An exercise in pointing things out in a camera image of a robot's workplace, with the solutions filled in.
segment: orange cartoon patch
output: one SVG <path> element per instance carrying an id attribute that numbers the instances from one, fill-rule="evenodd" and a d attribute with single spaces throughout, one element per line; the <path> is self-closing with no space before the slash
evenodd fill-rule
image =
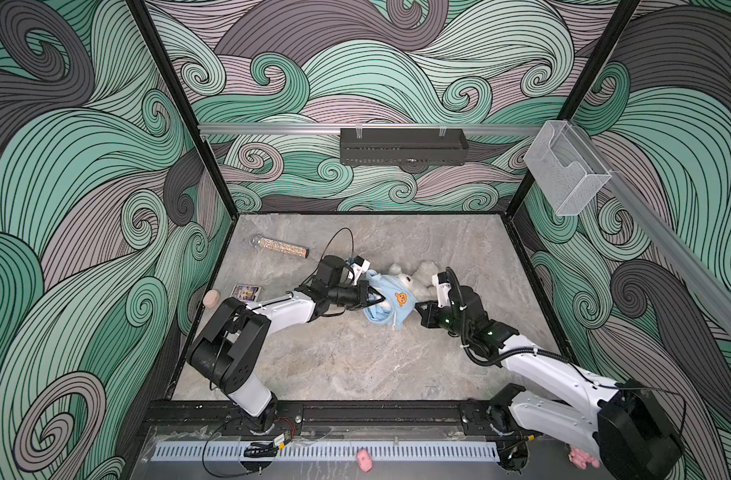
<path id="1" fill-rule="evenodd" d="M 409 296 L 405 293 L 396 293 L 395 296 L 398 297 L 398 303 L 400 303 L 400 306 L 405 305 L 405 303 L 409 301 Z"/>

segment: marble patterned surface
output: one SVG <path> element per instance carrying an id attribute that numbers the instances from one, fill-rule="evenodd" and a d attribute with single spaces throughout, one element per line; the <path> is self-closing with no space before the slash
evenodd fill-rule
<path id="1" fill-rule="evenodd" d="M 224 297 L 236 283 L 249 283 L 264 288 L 260 300 L 282 296 L 313 272 L 322 249 L 343 226 L 355 235 L 355 254 L 370 260 L 374 270 L 386 273 L 397 263 L 412 274 L 424 260 L 451 266 L 460 282 L 481 296 L 492 319 L 557 351 L 497 215 L 243 215 L 214 288 Z M 310 257 L 255 249 L 249 239 L 257 233 L 308 246 Z M 350 236 L 342 232 L 328 253 L 347 257 L 350 250 Z M 205 310 L 200 328 L 213 312 Z M 294 325 L 267 337 L 254 371 L 284 399 L 490 398 L 509 382 L 545 393 L 508 370 L 475 365 L 458 338 L 425 329 L 419 320 L 413 312 L 403 329 L 394 331 L 371 324 L 362 312 L 347 312 Z M 174 400 L 225 398 L 185 365 Z"/>

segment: white mesh basket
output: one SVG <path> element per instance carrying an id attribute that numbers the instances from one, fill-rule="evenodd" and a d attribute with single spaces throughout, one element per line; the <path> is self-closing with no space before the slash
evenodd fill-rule
<path id="1" fill-rule="evenodd" d="M 610 180 L 607 169 L 593 172 L 571 143 L 582 137 L 581 129 L 566 120 L 548 120 L 525 154 L 525 164 L 557 216 L 579 215 Z"/>

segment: green wave wallpaper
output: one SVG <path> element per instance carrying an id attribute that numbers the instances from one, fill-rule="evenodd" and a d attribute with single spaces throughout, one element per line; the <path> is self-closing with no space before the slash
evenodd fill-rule
<path id="1" fill-rule="evenodd" d="M 542 124 L 556 118 L 616 6 L 148 0 L 201 122 Z M 209 140 L 240 210 L 285 212 L 504 210 L 531 141 L 470 138 L 470 164 L 402 170 L 342 167 L 335 137 Z"/>
<path id="2" fill-rule="evenodd" d="M 124 0 L 0 0 L 0 480 L 117 478 L 230 218 Z"/>
<path id="3" fill-rule="evenodd" d="M 634 18 L 574 120 L 731 293 L 731 2 L 691 4 Z M 670 477 L 731 479 L 719 322 L 609 192 L 575 217 L 537 187 L 524 206 L 518 231 L 581 363 L 682 393 L 688 455 Z M 657 396 L 678 422 L 681 399 Z"/>

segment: glitter tube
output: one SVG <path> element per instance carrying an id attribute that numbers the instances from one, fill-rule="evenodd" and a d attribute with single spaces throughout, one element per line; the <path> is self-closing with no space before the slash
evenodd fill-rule
<path id="1" fill-rule="evenodd" d="M 253 245 L 255 248 L 259 248 L 261 246 L 268 250 L 283 252 L 284 254 L 288 255 L 302 256 L 304 258 L 310 256 L 310 249 L 305 246 L 287 244 L 286 242 L 273 240 L 260 234 L 256 234 L 251 238 L 251 245 Z"/>

